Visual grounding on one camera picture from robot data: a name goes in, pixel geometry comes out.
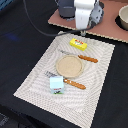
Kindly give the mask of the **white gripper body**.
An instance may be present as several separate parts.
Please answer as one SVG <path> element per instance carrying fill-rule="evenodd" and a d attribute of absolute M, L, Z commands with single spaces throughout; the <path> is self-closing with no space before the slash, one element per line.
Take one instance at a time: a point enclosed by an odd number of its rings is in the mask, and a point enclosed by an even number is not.
<path fill-rule="evenodd" d="M 75 1 L 75 24 L 82 36 L 97 24 L 104 15 L 104 4 L 100 1 Z"/>

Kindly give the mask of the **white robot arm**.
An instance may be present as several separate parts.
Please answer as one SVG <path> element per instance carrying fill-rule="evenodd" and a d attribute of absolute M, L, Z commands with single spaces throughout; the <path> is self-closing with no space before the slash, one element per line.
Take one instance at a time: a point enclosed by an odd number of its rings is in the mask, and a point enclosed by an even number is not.
<path fill-rule="evenodd" d="M 74 0 L 75 24 L 82 36 L 97 24 L 99 24 L 104 15 L 104 4 L 99 0 Z"/>

